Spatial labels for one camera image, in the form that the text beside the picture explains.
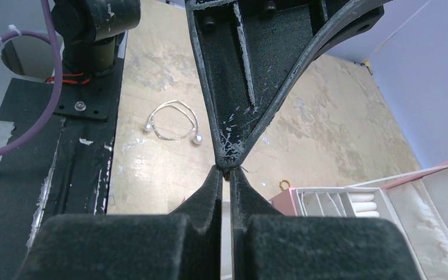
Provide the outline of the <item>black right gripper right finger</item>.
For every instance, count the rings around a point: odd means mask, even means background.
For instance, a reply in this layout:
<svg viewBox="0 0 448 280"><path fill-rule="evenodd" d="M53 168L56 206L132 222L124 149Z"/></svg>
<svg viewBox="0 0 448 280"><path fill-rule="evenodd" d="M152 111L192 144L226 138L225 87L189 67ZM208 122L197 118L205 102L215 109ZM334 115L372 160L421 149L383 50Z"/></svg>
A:
<svg viewBox="0 0 448 280"><path fill-rule="evenodd" d="M229 173L234 279L419 279L397 226L380 218L286 216Z"/></svg>

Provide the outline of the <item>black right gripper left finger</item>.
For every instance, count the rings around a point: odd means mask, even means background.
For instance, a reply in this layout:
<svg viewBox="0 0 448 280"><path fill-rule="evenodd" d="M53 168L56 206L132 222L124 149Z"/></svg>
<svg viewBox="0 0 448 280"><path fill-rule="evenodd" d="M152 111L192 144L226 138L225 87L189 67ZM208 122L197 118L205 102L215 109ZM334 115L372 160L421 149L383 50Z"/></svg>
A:
<svg viewBox="0 0 448 280"><path fill-rule="evenodd" d="M219 279L222 172L165 215L54 216L17 279Z"/></svg>

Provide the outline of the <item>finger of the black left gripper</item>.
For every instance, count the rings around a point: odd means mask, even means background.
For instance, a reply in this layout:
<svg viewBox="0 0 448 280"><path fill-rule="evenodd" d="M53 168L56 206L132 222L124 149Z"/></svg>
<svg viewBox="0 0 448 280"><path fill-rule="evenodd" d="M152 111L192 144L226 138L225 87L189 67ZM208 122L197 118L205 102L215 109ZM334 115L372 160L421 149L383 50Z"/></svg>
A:
<svg viewBox="0 0 448 280"><path fill-rule="evenodd" d="M253 88L254 101L239 121L240 137L232 144L232 168L239 167L265 131L287 94L305 69L337 44L371 29L384 15L385 1L314 1L305 5L310 23L301 26L293 16L297 8L285 9L272 23L245 24L253 28L241 34L243 58Z"/></svg>
<svg viewBox="0 0 448 280"><path fill-rule="evenodd" d="M186 1L215 163L240 166L251 137L325 22L324 1Z"/></svg>

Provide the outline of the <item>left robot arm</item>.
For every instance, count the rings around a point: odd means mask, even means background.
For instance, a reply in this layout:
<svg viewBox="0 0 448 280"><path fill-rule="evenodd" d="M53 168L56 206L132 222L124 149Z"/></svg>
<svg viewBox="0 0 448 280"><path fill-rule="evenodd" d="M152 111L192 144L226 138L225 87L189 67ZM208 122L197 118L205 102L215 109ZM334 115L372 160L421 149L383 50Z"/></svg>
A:
<svg viewBox="0 0 448 280"><path fill-rule="evenodd" d="M240 166L307 67L370 30L383 1L185 1L215 162ZM74 72L112 66L106 51L136 27L139 1L56 1L52 20Z"/></svg>

